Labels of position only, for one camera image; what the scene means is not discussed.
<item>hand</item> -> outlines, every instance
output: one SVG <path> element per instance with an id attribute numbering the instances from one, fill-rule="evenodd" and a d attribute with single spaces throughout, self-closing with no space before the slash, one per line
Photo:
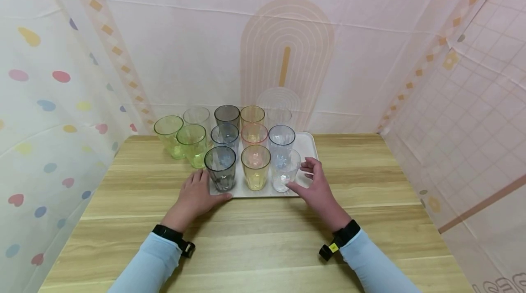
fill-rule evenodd
<path id="1" fill-rule="evenodd" d="M 195 218 L 229 199 L 232 199 L 232 194 L 210 195 L 208 172 L 198 170 L 183 183 L 177 202 L 168 210 L 161 224 L 184 233 Z"/>
<path id="2" fill-rule="evenodd" d="M 312 179 L 310 187 L 304 188 L 295 182 L 288 183 L 287 187 L 297 193 L 321 217 L 331 232 L 345 228 L 352 218 L 332 195 L 321 162 L 315 158 L 305 157 L 300 169 L 308 172 L 305 176 Z"/>

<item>fabric wall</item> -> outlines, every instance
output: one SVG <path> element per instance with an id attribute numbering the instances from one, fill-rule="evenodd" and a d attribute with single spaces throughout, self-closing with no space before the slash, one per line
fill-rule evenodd
<path id="1" fill-rule="evenodd" d="M 526 0 L 487 0 L 383 131 L 477 293 L 525 292 Z"/>
<path id="2" fill-rule="evenodd" d="M 398 137 L 483 3 L 0 0 L 0 282 L 36 291 L 122 141 L 188 105 L 284 105 L 298 131 Z"/>
<path id="3" fill-rule="evenodd" d="M 56 0 L 0 0 L 0 286 L 36 292 L 132 130 Z"/>
<path id="4" fill-rule="evenodd" d="M 61 1 L 151 134 L 190 104 L 253 103 L 290 107 L 297 130 L 376 131 L 413 67 L 484 0 Z"/>

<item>wood grain surface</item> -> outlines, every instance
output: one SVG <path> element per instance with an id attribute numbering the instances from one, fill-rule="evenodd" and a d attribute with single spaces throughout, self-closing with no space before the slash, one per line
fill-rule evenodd
<path id="1" fill-rule="evenodd" d="M 315 142 L 338 202 L 422 292 L 472 292 L 380 136 Z M 106 292 L 192 170 L 156 137 L 128 138 L 40 292 Z M 196 252 L 161 292 L 362 292 L 339 254 L 318 257 L 331 234 L 300 198 L 231 200 L 185 238 Z"/>

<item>light blue sleeve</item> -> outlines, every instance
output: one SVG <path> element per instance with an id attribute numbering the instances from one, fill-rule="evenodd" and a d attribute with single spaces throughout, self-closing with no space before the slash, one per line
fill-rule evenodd
<path id="1" fill-rule="evenodd" d="M 398 267 L 360 230 L 340 248 L 343 259 L 356 272 L 366 293 L 419 293 Z"/>
<path id="2" fill-rule="evenodd" d="M 177 244 L 150 233 L 108 293 L 158 293 L 179 264 Z"/>

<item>person's left hand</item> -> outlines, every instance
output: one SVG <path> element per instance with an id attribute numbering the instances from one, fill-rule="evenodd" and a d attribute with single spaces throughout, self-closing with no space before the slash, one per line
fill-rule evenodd
<path id="1" fill-rule="evenodd" d="M 208 172 L 198 170 L 183 183 L 177 202 L 168 210 L 161 224 L 184 233 L 195 218 L 231 198 L 232 194 L 210 195 Z"/>

